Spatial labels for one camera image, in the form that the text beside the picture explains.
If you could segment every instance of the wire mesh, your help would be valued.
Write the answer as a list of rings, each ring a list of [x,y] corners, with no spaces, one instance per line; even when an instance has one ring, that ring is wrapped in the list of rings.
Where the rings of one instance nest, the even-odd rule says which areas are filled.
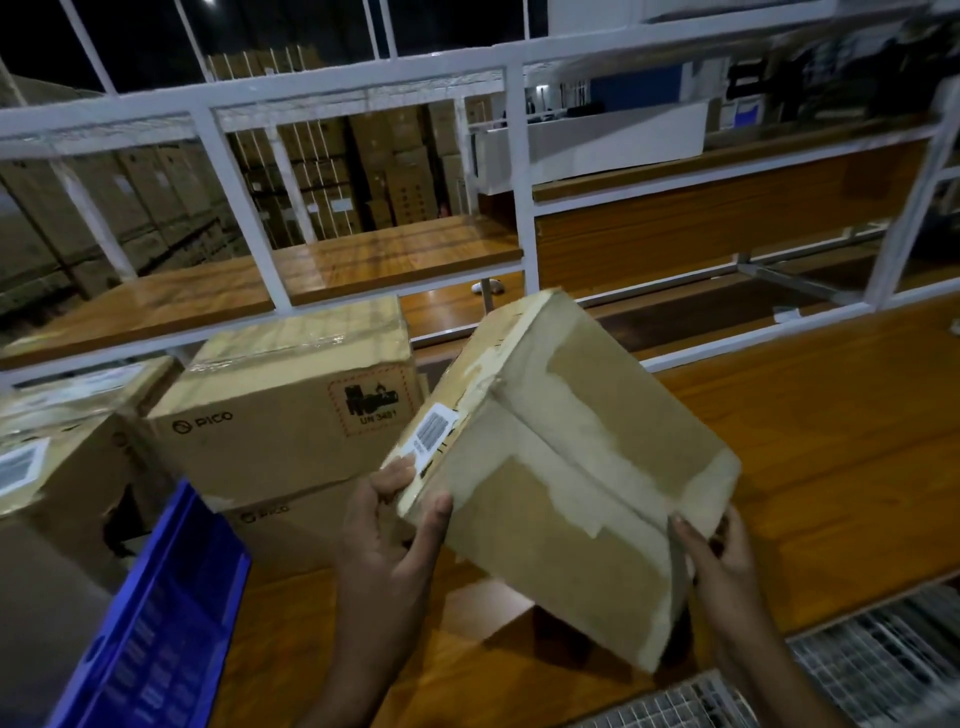
[[[960,595],[933,586],[791,641],[824,695],[863,728],[960,724]],[[577,728],[755,728],[716,671],[643,695]]]

